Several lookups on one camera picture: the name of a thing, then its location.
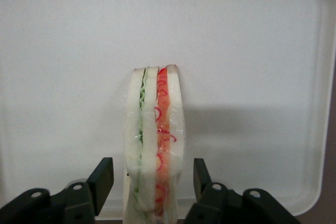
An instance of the red vegetable strip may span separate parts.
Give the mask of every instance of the red vegetable strip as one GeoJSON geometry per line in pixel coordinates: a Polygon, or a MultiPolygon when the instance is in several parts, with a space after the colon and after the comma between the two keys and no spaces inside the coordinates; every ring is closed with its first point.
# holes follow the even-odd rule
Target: red vegetable strip
{"type": "Polygon", "coordinates": [[[155,214],[163,216],[165,204],[168,204],[169,195],[169,154],[170,154],[170,132],[168,108],[170,105],[167,69],[163,68],[158,74],[156,83],[157,107],[161,111],[161,116],[157,118],[157,156],[159,161],[156,170],[156,191],[155,191],[155,214]]]}
{"type": "Polygon", "coordinates": [[[158,107],[155,107],[155,109],[159,112],[158,117],[155,119],[155,122],[157,122],[160,119],[160,117],[162,116],[162,112],[158,107]]]}

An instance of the white bread slice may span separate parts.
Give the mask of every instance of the white bread slice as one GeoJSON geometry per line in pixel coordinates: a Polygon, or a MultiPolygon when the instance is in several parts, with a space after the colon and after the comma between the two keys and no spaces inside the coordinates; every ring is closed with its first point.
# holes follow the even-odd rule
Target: white bread slice
{"type": "Polygon", "coordinates": [[[182,108],[182,98],[180,83],[176,65],[167,66],[168,92],[170,106],[168,114],[170,115],[169,130],[171,137],[170,142],[170,176],[179,177],[183,168],[183,153],[185,144],[185,123],[182,108]]]}
{"type": "Polygon", "coordinates": [[[132,178],[138,176],[139,159],[142,149],[141,142],[139,141],[139,97],[144,71],[144,68],[134,70],[127,98],[126,121],[124,127],[125,161],[127,172],[132,178]]]}

